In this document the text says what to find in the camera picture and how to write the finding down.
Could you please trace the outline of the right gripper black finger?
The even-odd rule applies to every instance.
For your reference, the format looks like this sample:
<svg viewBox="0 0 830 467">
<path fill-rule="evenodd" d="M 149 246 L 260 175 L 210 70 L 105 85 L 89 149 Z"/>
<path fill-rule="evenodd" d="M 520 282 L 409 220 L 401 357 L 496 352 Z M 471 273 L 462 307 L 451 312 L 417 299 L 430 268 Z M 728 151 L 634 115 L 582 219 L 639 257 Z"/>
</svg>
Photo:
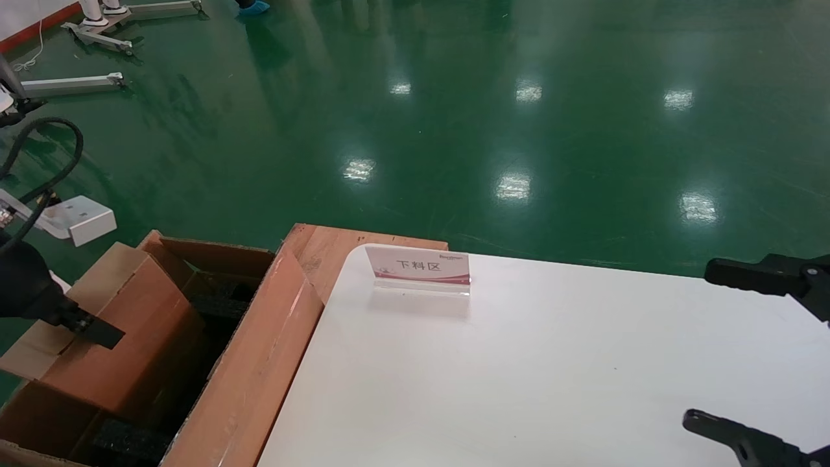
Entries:
<svg viewBox="0 0 830 467">
<path fill-rule="evenodd" d="M 685 411 L 682 426 L 691 433 L 727 446 L 741 466 L 829 465 L 829 446 L 807 453 L 770 433 L 705 411 Z"/>
<path fill-rule="evenodd" d="M 705 267 L 710 284 L 772 296 L 789 295 L 812 316 L 829 322 L 829 255 L 797 258 L 768 254 L 758 263 L 712 258 Z"/>
</svg>

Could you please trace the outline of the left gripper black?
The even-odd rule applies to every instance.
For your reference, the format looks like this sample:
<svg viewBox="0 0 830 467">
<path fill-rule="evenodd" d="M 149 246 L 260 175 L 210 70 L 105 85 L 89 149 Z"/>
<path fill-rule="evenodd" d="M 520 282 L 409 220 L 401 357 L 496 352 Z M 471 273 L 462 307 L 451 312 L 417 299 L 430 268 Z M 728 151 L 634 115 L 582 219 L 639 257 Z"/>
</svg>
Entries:
<svg viewBox="0 0 830 467">
<path fill-rule="evenodd" d="M 86 342 L 112 350 L 125 332 L 81 309 L 51 277 L 42 255 L 18 242 L 1 257 L 2 317 L 41 320 L 63 325 Z"/>
</svg>

